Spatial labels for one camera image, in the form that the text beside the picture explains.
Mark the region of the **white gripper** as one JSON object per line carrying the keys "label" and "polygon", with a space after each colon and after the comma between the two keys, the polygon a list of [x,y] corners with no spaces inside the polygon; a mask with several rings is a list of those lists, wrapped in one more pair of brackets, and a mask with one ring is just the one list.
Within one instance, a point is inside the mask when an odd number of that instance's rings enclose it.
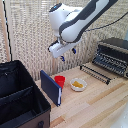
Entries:
{"label": "white gripper", "polygon": [[[53,42],[49,46],[48,50],[54,58],[57,58],[57,57],[60,57],[63,53],[65,53],[66,51],[68,51],[71,48],[72,48],[73,54],[76,54],[76,49],[73,48],[76,45],[77,45],[77,43],[65,43],[65,44],[63,44],[60,39],[57,39],[55,42]],[[62,62],[65,62],[64,56],[61,56],[60,59],[62,60]]]}

